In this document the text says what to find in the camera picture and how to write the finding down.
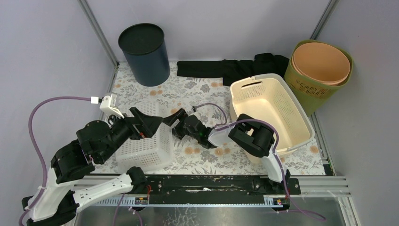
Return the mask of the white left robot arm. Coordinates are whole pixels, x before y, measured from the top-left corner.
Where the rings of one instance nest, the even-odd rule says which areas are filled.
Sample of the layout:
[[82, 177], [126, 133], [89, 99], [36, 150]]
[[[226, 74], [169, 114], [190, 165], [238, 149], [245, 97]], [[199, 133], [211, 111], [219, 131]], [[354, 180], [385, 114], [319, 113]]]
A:
[[90, 205], [120, 193], [147, 192], [149, 185], [140, 167], [131, 167], [115, 179], [90, 188], [74, 186], [104, 164], [127, 140], [151, 138], [162, 117], [130, 108], [131, 116], [111, 115], [108, 121], [91, 121], [77, 131], [77, 138], [60, 148], [46, 170], [45, 184], [34, 196], [23, 198], [28, 226], [60, 226]]

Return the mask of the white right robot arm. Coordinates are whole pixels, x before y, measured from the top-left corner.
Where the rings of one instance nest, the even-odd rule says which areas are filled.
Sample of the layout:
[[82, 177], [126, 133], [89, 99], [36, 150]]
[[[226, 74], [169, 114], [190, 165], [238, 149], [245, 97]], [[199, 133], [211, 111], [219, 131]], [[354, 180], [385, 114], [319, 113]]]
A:
[[281, 194], [288, 189], [290, 172], [277, 154], [279, 135], [271, 124], [242, 113], [235, 122], [211, 128], [184, 109], [164, 118], [163, 123], [172, 128], [175, 137], [189, 136], [206, 149], [234, 142], [250, 155], [260, 158], [274, 193]]

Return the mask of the cream perforated plastic basket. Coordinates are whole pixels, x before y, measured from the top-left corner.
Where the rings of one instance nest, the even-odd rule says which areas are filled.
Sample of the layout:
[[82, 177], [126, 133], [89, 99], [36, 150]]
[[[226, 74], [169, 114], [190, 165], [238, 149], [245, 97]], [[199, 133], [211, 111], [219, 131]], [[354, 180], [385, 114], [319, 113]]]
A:
[[232, 121], [241, 114], [271, 124], [279, 134], [276, 152], [290, 154], [314, 139], [314, 129], [299, 101], [277, 74], [256, 75], [230, 86]]

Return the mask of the dark blue cylindrical bin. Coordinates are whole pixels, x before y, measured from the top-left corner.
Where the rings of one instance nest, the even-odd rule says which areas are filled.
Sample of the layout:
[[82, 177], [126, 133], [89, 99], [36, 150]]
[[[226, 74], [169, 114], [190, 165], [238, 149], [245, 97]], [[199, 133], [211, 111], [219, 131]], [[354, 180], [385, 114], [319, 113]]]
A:
[[150, 23], [132, 25], [120, 34], [118, 45], [139, 84], [155, 87], [169, 78], [165, 34], [159, 26]]

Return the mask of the white perforated basket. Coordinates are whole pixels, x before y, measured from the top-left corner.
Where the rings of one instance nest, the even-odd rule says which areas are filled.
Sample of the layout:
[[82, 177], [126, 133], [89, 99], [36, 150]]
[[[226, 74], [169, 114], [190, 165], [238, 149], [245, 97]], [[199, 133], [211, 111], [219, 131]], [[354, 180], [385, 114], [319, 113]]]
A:
[[159, 170], [170, 165], [174, 159], [171, 128], [161, 123], [151, 138], [128, 139], [115, 153], [118, 172], [140, 167], [144, 172]]

